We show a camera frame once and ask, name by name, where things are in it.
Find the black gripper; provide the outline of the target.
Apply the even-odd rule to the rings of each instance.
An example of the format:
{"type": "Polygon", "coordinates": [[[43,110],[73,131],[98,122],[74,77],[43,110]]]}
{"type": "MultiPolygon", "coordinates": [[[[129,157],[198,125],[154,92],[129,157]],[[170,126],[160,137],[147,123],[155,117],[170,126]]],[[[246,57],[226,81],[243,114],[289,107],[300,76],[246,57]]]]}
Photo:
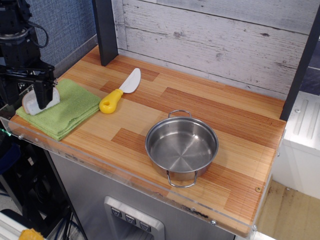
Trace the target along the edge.
{"type": "Polygon", "coordinates": [[[0,51],[4,61],[0,65],[0,96],[6,104],[13,105],[19,100],[18,83],[33,84],[41,110],[53,100],[55,67],[42,61],[40,53],[48,42],[46,36],[46,42],[39,43],[35,27],[0,28],[0,51]]]}

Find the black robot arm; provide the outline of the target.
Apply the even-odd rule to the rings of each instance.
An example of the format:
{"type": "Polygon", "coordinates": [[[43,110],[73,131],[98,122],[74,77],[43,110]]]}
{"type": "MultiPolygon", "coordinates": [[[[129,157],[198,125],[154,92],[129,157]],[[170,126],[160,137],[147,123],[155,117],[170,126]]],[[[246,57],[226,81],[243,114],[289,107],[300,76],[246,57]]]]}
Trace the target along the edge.
{"type": "Polygon", "coordinates": [[[0,2],[0,96],[12,105],[20,95],[19,83],[33,85],[38,107],[43,110],[53,100],[56,85],[54,66],[41,60],[42,48],[32,13],[25,0],[0,2]]]}

